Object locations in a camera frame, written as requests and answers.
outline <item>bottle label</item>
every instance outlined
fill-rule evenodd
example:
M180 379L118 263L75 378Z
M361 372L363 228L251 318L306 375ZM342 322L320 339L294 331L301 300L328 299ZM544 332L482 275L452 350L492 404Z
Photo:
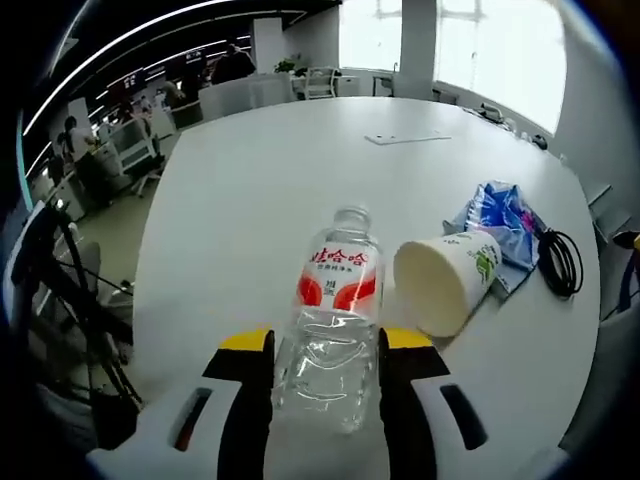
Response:
M367 318L375 316L378 256L372 247L323 244L302 271L298 301L301 305L345 310Z

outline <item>white paper cup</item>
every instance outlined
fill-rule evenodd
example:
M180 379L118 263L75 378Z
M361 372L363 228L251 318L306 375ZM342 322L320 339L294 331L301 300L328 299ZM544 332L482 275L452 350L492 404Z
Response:
M457 334L489 290L502 262L488 233L465 232L407 242L393 261L396 291L428 335Z

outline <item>person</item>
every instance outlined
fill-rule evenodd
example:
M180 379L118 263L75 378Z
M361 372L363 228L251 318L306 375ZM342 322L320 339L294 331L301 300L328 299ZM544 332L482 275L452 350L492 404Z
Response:
M198 101L198 91L200 90L199 63L195 62L187 64L184 76L182 78L182 92L185 95L185 103Z
M169 108L178 108L185 104L185 94L172 81L167 80L162 86L162 91Z
M122 99L120 105L118 105L117 117L120 124L127 123L133 118L133 105L131 105L129 99Z
M235 39L227 40L227 51L215 63L211 83L218 84L248 77L256 71L251 57L235 45Z
M155 98L155 100L156 100L156 107L159 107L159 108L164 108L164 107L166 107L166 104L165 104L165 98L166 98L166 96L167 96L167 95L162 91L162 89L158 88L158 89L156 90L156 98Z
M142 113L151 115L152 105L146 95L143 95L140 99L140 109L142 110Z
M52 143L53 157L49 160L47 168L53 184L57 187L64 178L65 148L64 133L58 134L56 141Z
M102 165L89 150L98 141L87 129L78 128L75 117L67 117L64 122L65 145L73 158L78 179L82 183L87 196L98 208L111 205L111 188L106 179Z

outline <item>round table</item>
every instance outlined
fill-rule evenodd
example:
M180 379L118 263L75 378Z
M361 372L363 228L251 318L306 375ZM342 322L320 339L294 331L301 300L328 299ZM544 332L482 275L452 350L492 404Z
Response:
M364 139L418 139L436 130L452 138L386 146ZM348 204L370 210L372 233L385 251L380 322L402 325L393 255L407 240L442 235L442 221L488 180L518 184L549 227L575 240L585 275L582 291L563 301L534 271L505 303L487 298L441 352L488 436L464 458L445 453L450 458L442 460L439 453L442 478L509 478L558 444L580 401L598 331L596 243L570 170L455 106L315 100L184 132L140 249L134 378L143 390L159 392L200 375L230 335L268 325L280 336L312 236Z

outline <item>plastic water bottle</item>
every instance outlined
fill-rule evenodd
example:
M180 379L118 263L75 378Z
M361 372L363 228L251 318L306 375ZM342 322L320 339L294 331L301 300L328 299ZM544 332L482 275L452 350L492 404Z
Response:
M278 351L274 417L350 433L377 382L384 265L359 207L339 209L313 240Z

